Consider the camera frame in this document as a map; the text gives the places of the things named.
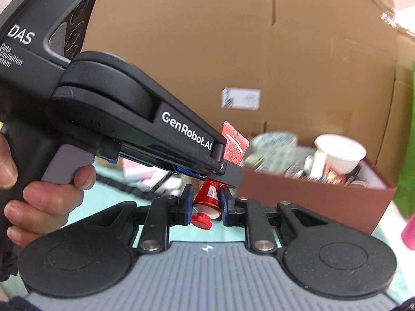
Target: barcode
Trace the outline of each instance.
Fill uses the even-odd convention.
[[[233,107],[234,98],[233,97],[226,97],[224,107]]]
[[[214,186],[212,185],[209,186],[209,191],[208,191],[207,196],[217,200],[216,188]]]

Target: black handle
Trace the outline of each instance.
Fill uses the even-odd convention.
[[[18,171],[16,185],[0,190],[0,254],[4,262],[5,257],[12,256],[13,250],[13,243],[7,236],[11,223],[3,214],[4,208],[10,200],[23,200],[24,188],[42,179],[61,142],[53,132],[19,118],[6,118],[1,132],[9,143]]]

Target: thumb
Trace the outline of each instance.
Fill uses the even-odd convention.
[[[9,144],[0,134],[0,189],[9,189],[17,181],[17,168],[10,155]]]

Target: gray ribbed plate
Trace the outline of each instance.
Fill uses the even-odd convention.
[[[241,242],[172,242],[168,251],[142,256],[112,288],[80,299],[30,294],[42,311],[390,311],[385,294],[360,301],[316,296],[293,283],[276,259]]]

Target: camera lens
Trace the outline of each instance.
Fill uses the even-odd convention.
[[[72,60],[74,57],[75,57],[75,55],[77,54],[77,53],[79,53],[79,50],[78,50],[78,45],[76,44],[72,49],[71,49],[71,51],[70,51],[70,53],[69,53],[69,55],[68,55],[68,59],[69,60]]]
[[[83,25],[83,21],[80,22],[74,30],[72,30],[72,33],[69,35],[68,40],[66,42],[66,47],[65,50],[68,51],[72,45],[76,42],[76,40],[78,39],[80,33],[82,32],[82,25]]]
[[[82,15],[86,6],[88,6],[88,0],[83,0],[80,4],[78,4],[71,16],[71,24],[74,24],[75,21]]]

